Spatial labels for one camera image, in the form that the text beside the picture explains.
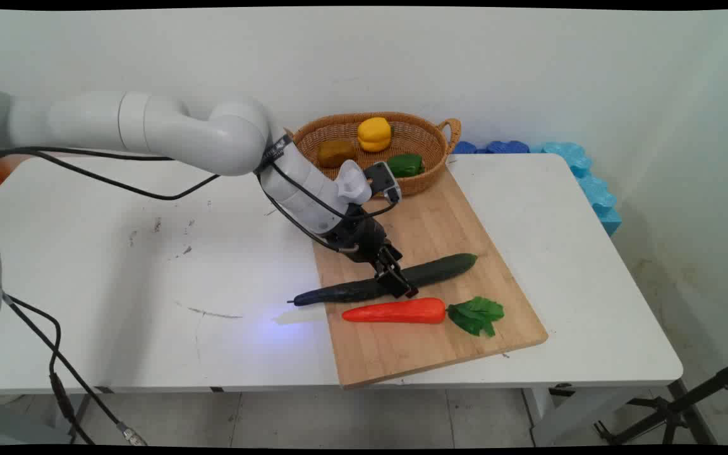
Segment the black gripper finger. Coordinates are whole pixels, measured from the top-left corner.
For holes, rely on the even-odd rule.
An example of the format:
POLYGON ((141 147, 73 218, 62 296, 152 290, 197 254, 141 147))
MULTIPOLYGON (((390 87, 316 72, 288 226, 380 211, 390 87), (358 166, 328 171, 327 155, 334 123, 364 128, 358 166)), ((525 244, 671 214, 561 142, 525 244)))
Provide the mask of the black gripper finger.
POLYGON ((384 288, 393 297, 416 296, 416 286, 404 275, 399 261, 402 254, 396 248, 384 248, 384 288))
POLYGON ((375 268, 375 281, 393 297, 398 298, 410 293, 410 283, 398 265, 378 264, 375 268))

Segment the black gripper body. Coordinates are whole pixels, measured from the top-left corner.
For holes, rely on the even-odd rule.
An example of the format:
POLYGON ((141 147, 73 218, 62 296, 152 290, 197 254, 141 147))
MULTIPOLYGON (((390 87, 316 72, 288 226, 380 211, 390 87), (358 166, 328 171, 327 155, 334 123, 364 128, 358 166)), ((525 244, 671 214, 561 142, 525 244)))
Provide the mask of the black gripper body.
POLYGON ((397 265, 397 250, 374 218, 341 220, 325 234, 326 243, 354 263, 369 263, 375 270, 397 265))

